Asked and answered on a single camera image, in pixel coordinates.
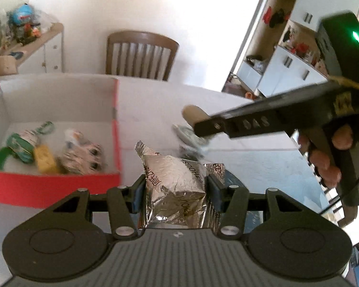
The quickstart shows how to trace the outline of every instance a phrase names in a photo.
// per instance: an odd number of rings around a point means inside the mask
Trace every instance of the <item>cardboard box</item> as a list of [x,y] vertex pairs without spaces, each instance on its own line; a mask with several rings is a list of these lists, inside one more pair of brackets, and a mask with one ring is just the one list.
[[0,203],[45,208],[77,188],[105,193],[120,184],[121,161],[116,120],[117,80],[111,76],[90,78],[67,75],[46,79],[0,81],[0,148],[12,133],[35,129],[45,121],[55,130],[41,135],[54,156],[65,146],[64,131],[76,128],[104,153],[105,167],[98,175],[40,175],[35,163],[26,165],[9,157],[0,172]]

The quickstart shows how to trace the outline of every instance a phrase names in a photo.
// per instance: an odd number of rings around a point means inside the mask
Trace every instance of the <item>white table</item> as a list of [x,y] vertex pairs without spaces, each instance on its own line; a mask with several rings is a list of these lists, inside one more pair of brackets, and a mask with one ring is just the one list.
[[[33,76],[66,77],[67,80],[75,76],[105,77],[89,74]],[[118,121],[125,185],[132,185],[143,172],[141,160],[134,151],[137,141],[142,140],[163,154],[178,155],[181,141],[171,131],[171,126],[174,123],[185,124],[181,116],[185,105],[195,104],[213,114],[250,102],[241,97],[202,88],[121,76],[118,78]],[[225,163],[226,168],[253,193],[264,193],[267,188],[276,187],[312,210],[319,211],[328,205],[306,160],[295,143],[283,132],[235,140],[230,140],[225,134],[218,135],[211,142],[205,162]],[[39,210],[0,204],[0,284],[10,277],[1,254],[5,235],[37,212]]]

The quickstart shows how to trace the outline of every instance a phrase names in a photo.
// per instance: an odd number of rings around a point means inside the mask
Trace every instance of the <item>human hand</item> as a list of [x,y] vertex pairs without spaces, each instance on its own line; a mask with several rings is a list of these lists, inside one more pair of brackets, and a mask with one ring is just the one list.
[[[353,143],[353,131],[351,127],[346,124],[340,127],[331,138],[332,144],[339,150],[347,150],[351,148]],[[306,152],[310,145],[310,140],[305,135],[299,135],[298,143],[301,146],[301,151]],[[324,184],[328,188],[335,188],[342,178],[340,169],[334,165],[330,165],[330,158],[328,155],[319,149],[314,149],[310,153],[309,160],[317,167],[319,175],[324,180]]]

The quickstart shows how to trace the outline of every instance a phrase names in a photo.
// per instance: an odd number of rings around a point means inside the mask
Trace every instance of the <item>wooden chair on left side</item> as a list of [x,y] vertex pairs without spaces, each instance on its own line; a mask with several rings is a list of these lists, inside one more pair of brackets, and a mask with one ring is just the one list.
[[151,32],[120,31],[107,38],[106,74],[167,81],[178,43]]

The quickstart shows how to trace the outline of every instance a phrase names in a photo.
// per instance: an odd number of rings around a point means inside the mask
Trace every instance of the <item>green led indicator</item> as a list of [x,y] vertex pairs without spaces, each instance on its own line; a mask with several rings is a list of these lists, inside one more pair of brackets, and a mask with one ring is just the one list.
[[355,31],[353,31],[353,32],[352,32],[352,36],[353,36],[354,39],[355,39],[356,41],[358,41],[358,43],[359,43],[359,34],[357,34]]

